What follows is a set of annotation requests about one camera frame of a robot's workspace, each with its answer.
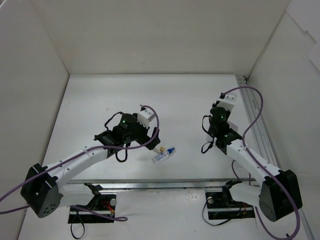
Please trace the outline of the beige eraser block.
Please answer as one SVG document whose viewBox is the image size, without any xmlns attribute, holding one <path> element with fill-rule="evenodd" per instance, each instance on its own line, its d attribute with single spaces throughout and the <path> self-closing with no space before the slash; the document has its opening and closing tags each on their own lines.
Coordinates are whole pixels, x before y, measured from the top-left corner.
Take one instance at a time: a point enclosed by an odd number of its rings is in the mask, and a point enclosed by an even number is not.
<svg viewBox="0 0 320 240">
<path fill-rule="evenodd" d="M 159 154 L 161 152 L 160 149 L 158 149 L 158 148 L 154 148 L 153 151 L 156 152 L 157 154 Z"/>
</svg>

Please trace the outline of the clear blue spray bottle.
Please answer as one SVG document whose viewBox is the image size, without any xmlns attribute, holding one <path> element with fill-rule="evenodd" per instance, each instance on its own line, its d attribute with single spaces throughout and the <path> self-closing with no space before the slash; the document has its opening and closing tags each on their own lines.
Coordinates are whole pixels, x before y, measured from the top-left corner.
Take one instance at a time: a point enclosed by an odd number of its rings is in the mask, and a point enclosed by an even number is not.
<svg viewBox="0 0 320 240">
<path fill-rule="evenodd" d="M 168 159 L 175 151 L 176 151 L 175 147 L 165 149 L 164 151 L 161 151 L 160 153 L 158 153 L 151 160 L 155 165 L 159 164 L 159 163 L 165 161 L 166 159 Z"/>
</svg>

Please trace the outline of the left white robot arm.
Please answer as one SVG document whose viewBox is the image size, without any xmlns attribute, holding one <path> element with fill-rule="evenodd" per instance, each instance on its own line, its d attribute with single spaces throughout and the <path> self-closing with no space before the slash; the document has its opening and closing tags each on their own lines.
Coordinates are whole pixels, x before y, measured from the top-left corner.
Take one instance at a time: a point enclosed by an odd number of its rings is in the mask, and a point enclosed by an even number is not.
<svg viewBox="0 0 320 240">
<path fill-rule="evenodd" d="M 30 167 L 20 194 L 38 218 L 45 218 L 57 208 L 68 205 L 96 209 L 100 204 L 100 197 L 94 186 L 85 183 L 81 187 L 68 190 L 68 182 L 119 151 L 131 150 L 132 142 L 138 144 L 136 149 L 146 147 L 148 150 L 153 150 L 161 142 L 158 126 L 153 129 L 151 136 L 148 135 L 150 122 L 159 120 L 154 111 L 143 107 L 138 113 L 121 112 L 120 115 L 118 125 L 95 135 L 93 140 L 75 155 L 49 166 L 37 163 Z"/>
</svg>

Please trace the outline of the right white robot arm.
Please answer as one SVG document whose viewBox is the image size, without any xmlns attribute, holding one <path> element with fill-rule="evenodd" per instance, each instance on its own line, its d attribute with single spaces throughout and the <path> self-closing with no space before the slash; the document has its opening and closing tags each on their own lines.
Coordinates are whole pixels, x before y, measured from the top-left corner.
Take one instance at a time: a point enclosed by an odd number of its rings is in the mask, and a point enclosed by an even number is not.
<svg viewBox="0 0 320 240">
<path fill-rule="evenodd" d="M 276 222 L 303 206 L 298 178 L 293 171 L 281 170 L 244 146 L 242 136 L 228 122 L 233 107 L 222 100 L 213 103 L 208 132 L 215 146 L 246 169 L 259 186 L 230 180 L 222 187 L 221 200 L 227 206 L 243 202 L 258 207 L 269 221 Z"/>
</svg>

